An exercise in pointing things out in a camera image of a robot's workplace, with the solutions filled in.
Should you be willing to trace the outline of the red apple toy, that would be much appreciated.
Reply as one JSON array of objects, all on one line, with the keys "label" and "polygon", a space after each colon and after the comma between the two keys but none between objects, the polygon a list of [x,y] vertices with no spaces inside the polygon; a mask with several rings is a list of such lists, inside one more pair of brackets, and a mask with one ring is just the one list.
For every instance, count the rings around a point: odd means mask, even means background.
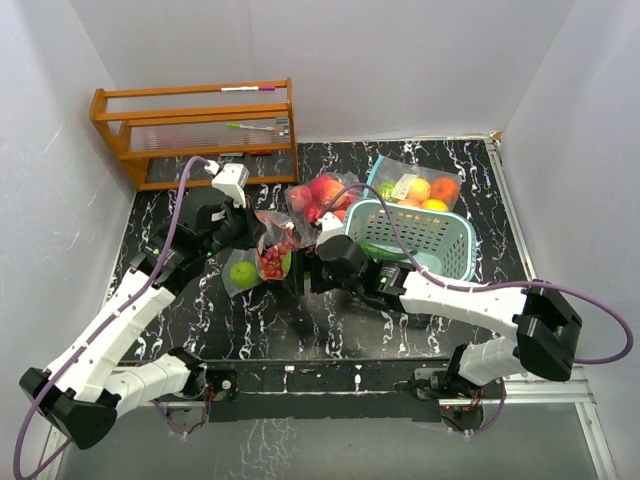
[{"label": "red apple toy", "polygon": [[311,225],[314,225],[322,216],[322,211],[322,207],[316,201],[309,202],[303,208],[305,220]]}]

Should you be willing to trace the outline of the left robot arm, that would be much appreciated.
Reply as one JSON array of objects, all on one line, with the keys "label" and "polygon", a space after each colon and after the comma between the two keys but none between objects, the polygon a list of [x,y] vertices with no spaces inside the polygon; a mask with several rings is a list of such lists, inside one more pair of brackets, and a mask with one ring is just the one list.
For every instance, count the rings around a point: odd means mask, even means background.
[{"label": "left robot arm", "polygon": [[240,187],[196,188],[132,259],[119,287],[82,334],[46,368],[19,380],[37,412],[79,449],[100,442],[116,420],[164,395],[186,399],[206,387],[204,365],[174,348],[128,372],[114,370],[147,325],[226,249],[251,248],[265,231]]}]

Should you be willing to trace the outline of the orange pumpkin toy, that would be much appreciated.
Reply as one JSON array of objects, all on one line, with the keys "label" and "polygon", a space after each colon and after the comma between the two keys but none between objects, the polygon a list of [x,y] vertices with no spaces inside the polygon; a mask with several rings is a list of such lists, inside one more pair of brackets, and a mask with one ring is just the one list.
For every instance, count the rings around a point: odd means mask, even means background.
[{"label": "orange pumpkin toy", "polygon": [[431,184],[431,197],[452,207],[458,198],[460,187],[451,177],[440,177]]}]

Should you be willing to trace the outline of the yellow pear toy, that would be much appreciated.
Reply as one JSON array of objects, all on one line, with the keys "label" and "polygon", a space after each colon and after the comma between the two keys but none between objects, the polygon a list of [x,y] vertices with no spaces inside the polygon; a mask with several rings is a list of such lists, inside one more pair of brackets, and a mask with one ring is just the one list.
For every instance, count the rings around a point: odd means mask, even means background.
[{"label": "yellow pear toy", "polygon": [[430,197],[431,184],[422,178],[415,178],[409,187],[406,198],[416,200],[422,204]]}]

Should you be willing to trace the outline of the red grape bunch toy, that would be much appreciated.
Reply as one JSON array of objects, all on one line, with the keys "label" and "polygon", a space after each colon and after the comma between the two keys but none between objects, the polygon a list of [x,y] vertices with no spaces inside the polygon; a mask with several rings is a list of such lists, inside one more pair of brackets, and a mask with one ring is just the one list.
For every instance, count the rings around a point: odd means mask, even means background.
[{"label": "red grape bunch toy", "polygon": [[268,247],[260,257],[263,278],[265,280],[283,280],[281,262],[283,257],[295,248],[291,242],[279,242]]}]

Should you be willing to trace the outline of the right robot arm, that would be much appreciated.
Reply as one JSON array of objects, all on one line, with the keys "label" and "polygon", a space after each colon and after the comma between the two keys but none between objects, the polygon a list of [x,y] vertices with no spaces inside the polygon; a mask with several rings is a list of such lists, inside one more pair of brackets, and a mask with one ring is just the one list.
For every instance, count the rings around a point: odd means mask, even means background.
[{"label": "right robot arm", "polygon": [[285,285],[296,296],[340,289],[379,311],[435,315],[497,333],[454,351],[441,386],[457,396],[513,374],[556,382],[571,377],[582,320],[546,283],[489,290],[439,276],[427,279],[408,261],[370,256],[346,235],[294,249],[287,259]]}]

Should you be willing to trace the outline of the pink red dragonfruit toy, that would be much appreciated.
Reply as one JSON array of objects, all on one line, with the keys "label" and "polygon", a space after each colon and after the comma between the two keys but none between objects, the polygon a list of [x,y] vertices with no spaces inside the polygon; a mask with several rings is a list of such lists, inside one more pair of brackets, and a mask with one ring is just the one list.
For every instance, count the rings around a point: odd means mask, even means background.
[{"label": "pink red dragonfruit toy", "polygon": [[323,174],[316,177],[310,183],[310,191],[312,194],[312,198],[318,202],[320,202],[323,198],[324,186],[326,183],[331,184],[334,181],[334,178],[331,175]]}]

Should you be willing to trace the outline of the green custard apple toy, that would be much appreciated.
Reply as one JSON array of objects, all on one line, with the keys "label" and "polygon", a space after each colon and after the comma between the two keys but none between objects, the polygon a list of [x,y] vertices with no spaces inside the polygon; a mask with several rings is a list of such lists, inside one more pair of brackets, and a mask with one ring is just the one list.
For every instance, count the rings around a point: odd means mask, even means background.
[{"label": "green custard apple toy", "polygon": [[377,192],[385,202],[395,203],[397,199],[393,195],[394,188],[395,184],[393,182],[383,182],[378,186]]}]

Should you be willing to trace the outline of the orange yellow peach toy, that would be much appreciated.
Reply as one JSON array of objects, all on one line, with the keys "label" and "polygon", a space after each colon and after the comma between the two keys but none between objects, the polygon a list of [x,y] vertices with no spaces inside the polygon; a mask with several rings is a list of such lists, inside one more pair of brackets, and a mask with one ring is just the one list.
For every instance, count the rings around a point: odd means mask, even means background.
[{"label": "orange yellow peach toy", "polygon": [[324,186],[323,198],[321,200],[324,207],[332,205],[332,209],[341,208],[348,199],[348,194],[341,191],[345,186],[338,180],[334,180],[331,184],[326,183]]}]

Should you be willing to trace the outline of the blue zipper plastic bag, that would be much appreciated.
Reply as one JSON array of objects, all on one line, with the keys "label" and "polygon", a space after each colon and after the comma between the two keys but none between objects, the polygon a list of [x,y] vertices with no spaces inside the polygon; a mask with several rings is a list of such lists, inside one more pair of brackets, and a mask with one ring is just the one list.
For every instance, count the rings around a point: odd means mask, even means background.
[{"label": "blue zipper plastic bag", "polygon": [[458,200],[462,181],[453,173],[380,155],[366,183],[388,203],[452,211]]}]

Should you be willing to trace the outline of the pink peach toy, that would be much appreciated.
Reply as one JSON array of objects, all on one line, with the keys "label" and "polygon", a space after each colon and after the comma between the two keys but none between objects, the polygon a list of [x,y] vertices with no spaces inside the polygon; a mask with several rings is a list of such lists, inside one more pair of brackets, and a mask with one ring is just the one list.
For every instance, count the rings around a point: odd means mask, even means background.
[{"label": "pink peach toy", "polygon": [[405,206],[405,207],[412,207],[412,208],[420,208],[421,207],[421,203],[413,200],[413,199],[404,199],[404,200],[400,200],[397,202],[397,204],[399,206]]}]

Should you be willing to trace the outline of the green fruit toy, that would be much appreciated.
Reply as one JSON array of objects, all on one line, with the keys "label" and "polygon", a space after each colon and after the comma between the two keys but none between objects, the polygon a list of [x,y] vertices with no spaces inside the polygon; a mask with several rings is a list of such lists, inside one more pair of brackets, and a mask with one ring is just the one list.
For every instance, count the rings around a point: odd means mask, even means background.
[{"label": "green fruit toy", "polygon": [[248,261],[233,264],[230,269],[229,278],[231,283],[241,290],[251,289],[260,281],[255,265]]},{"label": "green fruit toy", "polygon": [[282,259],[281,262],[281,270],[282,270],[282,274],[283,277],[286,278],[287,275],[290,272],[291,269],[291,264],[292,264],[292,251],[288,252]]}]

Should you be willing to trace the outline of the green cucumber toy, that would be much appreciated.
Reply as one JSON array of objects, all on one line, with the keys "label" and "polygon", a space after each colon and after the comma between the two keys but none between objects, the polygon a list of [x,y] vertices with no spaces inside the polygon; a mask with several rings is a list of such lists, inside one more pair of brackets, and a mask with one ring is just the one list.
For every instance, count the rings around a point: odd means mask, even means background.
[{"label": "green cucumber toy", "polygon": [[403,251],[392,251],[385,249],[369,242],[359,242],[361,249],[369,256],[376,260],[382,261],[402,261],[408,258]]}]

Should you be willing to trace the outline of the pink fruit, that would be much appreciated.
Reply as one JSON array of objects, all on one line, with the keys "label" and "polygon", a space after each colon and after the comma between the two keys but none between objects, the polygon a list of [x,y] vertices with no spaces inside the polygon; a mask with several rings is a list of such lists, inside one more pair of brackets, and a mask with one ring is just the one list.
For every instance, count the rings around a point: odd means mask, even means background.
[{"label": "pink fruit", "polygon": [[313,200],[310,188],[305,185],[293,187],[289,192],[289,204],[294,212],[301,212]]}]

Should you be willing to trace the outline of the orange zipper bag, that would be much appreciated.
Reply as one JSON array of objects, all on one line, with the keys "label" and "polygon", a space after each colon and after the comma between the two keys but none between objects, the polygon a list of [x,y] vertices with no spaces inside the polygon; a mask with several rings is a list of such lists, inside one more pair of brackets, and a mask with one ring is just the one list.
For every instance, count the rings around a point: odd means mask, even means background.
[{"label": "orange zipper bag", "polygon": [[290,266],[289,253],[302,245],[296,237],[294,222],[287,215],[258,211],[256,216],[265,227],[257,246],[233,250],[222,272],[223,285],[230,297],[265,281],[283,280]]},{"label": "orange zipper bag", "polygon": [[[328,172],[320,173],[306,183],[287,188],[285,200],[296,237],[304,245],[313,244],[321,231],[320,219],[328,210],[329,204],[345,187],[359,183],[360,180],[352,172]],[[362,188],[350,188],[328,211],[343,222],[348,208],[362,196]]]}]

